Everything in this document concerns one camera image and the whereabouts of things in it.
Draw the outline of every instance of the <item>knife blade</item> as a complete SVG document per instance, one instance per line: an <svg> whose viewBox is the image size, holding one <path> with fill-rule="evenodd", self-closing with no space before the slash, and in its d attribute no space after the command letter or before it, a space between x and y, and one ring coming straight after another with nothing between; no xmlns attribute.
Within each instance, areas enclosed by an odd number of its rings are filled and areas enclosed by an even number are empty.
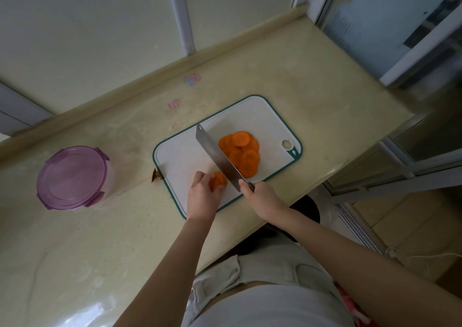
<svg viewBox="0 0 462 327"><path fill-rule="evenodd" d="M212 161L217 165L221 170L224 176L230 181L234 188L240 192L241 187L239 186L239 179L243 179L250 187L250 189L255 191L255 186L251 182L248 182L236 169L236 167L230 162L228 157L223 153L223 151L218 147L216 143L212 140L207 131L200 125L196 125L196 140L200 143L202 148L207 152Z"/></svg>

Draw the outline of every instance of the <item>plastic food container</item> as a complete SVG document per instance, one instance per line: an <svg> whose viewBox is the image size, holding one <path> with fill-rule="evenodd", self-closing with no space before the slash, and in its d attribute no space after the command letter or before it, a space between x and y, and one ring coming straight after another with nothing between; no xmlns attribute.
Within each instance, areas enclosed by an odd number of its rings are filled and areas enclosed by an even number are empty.
<svg viewBox="0 0 462 327"><path fill-rule="evenodd" d="M112 181L109 157L99 148L69 147L40 169L37 197L47 209L91 207L103 199Z"/></svg>

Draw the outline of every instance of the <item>beige countertop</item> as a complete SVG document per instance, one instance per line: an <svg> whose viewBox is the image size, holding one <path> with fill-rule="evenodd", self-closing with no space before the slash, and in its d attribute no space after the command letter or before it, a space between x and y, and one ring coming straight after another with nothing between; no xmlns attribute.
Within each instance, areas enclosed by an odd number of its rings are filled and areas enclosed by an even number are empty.
<svg viewBox="0 0 462 327"><path fill-rule="evenodd" d="M194 87L183 80L192 73ZM267 98L303 144L269 181L287 203L411 117L304 18L18 153L0 164L0 324L111 326L184 223L164 183L150 182L153 148L250 94ZM92 208L46 210L38 171L73 145L109 155L112 191ZM219 212L199 269L262 224L243 199Z"/></svg>

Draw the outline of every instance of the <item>white cutting board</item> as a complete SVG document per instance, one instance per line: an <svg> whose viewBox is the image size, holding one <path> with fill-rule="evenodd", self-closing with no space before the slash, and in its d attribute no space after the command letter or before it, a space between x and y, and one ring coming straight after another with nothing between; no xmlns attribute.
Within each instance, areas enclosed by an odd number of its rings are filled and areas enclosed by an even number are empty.
<svg viewBox="0 0 462 327"><path fill-rule="evenodd" d="M247 179L249 182L269 179L297 161L302 154L302 144L298 138L271 104L258 95L248 96L198 123L216 144L223 136L240 130L250 132L257 139L260 144L260 163L258 173ZM205 173L218 170L197 142L195 133L196 124L160 142L153 151L154 164L165 177L165 185L184 218L194 173L197 170ZM241 195L229 182L218 210L234 202Z"/></svg>

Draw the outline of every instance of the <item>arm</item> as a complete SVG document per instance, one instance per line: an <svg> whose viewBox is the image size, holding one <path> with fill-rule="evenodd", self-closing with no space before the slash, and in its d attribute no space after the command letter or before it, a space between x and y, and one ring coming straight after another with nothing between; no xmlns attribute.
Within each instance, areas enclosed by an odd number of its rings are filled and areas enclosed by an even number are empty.
<svg viewBox="0 0 462 327"><path fill-rule="evenodd" d="M183 228L151 277L114 327L180 326L193 284L197 262L210 230L222 187L210 192L211 175L196 172L188 194Z"/></svg>
<svg viewBox="0 0 462 327"><path fill-rule="evenodd" d="M290 209L270 185L252 193L240 184L255 212L295 237L380 326L462 326L455 296Z"/></svg>

